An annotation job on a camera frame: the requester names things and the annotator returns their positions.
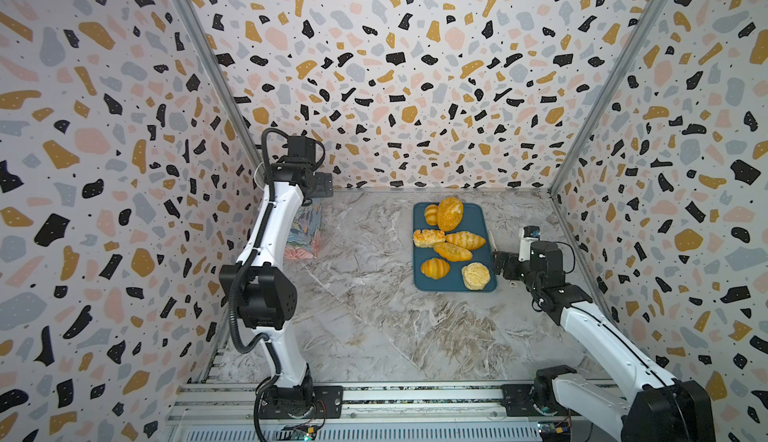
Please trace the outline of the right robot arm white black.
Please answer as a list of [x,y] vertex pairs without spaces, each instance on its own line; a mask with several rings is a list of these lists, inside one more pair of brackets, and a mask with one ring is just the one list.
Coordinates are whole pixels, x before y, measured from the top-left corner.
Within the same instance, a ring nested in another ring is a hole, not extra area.
[[494,253],[493,269],[523,283],[533,308],[575,337],[621,392],[612,394],[570,366],[553,366],[534,378],[538,410],[575,412],[617,441],[714,440],[707,391],[644,354],[581,287],[567,282],[558,243],[522,236],[519,252]]

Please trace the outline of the pale crackled round bread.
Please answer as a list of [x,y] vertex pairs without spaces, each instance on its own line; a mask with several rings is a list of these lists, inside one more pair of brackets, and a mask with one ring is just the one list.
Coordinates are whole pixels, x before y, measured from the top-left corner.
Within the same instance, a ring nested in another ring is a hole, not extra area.
[[481,291],[490,282],[489,269],[480,262],[472,262],[461,269],[464,286],[470,291]]

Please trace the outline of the twisted glazed pastry bread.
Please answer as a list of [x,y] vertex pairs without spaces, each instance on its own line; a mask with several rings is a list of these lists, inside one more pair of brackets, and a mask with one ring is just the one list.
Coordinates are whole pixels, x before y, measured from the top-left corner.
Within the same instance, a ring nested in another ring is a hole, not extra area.
[[445,241],[445,232],[439,229],[418,229],[413,232],[413,243],[418,248],[432,248]]

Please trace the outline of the floral paper bag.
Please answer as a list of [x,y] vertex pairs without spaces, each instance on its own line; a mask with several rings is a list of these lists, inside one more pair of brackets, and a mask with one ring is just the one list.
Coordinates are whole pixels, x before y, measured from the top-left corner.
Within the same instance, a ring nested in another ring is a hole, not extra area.
[[292,221],[284,256],[286,260],[314,259],[321,242],[322,211],[318,202],[301,206]]

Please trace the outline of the round striped orange bun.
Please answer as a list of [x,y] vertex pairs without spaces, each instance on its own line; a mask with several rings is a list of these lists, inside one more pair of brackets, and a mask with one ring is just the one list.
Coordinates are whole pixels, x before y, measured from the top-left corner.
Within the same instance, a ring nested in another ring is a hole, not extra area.
[[421,273],[433,280],[445,277],[451,270],[450,264],[442,258],[431,258],[420,266]]

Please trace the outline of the metal tongs cream tips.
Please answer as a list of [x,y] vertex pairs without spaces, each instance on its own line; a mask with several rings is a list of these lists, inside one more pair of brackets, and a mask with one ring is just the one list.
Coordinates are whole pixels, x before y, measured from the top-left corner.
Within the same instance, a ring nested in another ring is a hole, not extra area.
[[490,229],[487,230],[487,241],[491,252],[496,254],[498,252],[498,246],[496,244],[493,232]]

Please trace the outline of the small striped bun top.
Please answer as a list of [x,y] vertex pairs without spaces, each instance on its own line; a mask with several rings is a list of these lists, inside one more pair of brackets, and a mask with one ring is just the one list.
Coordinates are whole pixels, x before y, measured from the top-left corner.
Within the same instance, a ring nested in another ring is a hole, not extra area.
[[438,226],[438,205],[429,204],[424,209],[424,219],[429,226]]

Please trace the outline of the glossy orange oval bread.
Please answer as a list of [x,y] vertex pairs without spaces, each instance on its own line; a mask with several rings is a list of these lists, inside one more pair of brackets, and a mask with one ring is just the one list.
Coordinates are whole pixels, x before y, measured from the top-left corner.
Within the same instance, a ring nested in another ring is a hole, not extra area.
[[433,250],[450,262],[469,261],[473,258],[472,251],[449,242],[435,244]]

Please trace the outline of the large sugared oval bread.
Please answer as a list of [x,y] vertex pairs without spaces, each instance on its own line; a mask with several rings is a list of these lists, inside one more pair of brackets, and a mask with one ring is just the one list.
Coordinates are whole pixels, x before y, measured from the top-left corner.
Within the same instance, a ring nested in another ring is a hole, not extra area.
[[443,232],[458,228],[464,216],[464,204],[457,197],[448,197],[438,204],[437,226]]

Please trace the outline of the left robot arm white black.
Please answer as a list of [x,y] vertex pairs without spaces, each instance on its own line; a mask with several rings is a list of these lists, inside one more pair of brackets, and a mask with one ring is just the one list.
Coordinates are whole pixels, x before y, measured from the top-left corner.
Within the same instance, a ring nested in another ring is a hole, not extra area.
[[253,232],[233,264],[220,269],[228,299],[228,326],[241,354],[260,348],[269,374],[257,387],[255,419],[308,419],[341,415],[343,389],[317,386],[300,352],[292,319],[296,286],[283,272],[291,226],[300,208],[333,194],[332,176],[321,171],[324,145],[277,128],[262,132],[264,196]]

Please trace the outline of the striped croissant bread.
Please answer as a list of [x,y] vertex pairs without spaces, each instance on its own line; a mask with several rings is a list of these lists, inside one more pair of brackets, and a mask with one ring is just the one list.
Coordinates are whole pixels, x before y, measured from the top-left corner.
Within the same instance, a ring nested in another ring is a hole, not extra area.
[[483,236],[470,231],[448,233],[445,236],[445,241],[470,251],[482,248],[487,243]]

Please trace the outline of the teal rectangular tray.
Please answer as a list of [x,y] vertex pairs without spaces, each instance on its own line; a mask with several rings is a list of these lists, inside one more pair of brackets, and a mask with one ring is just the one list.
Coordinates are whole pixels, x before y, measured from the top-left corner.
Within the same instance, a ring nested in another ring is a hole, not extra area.
[[482,208],[448,197],[413,208],[413,272],[425,292],[490,293],[497,287]]

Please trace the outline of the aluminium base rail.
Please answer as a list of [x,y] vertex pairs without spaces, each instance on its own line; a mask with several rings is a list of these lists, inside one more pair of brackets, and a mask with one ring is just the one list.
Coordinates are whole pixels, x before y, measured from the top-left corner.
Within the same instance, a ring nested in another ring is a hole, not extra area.
[[608,441],[575,410],[547,412],[529,381],[329,382],[317,412],[254,421],[252,384],[181,389],[166,441]]

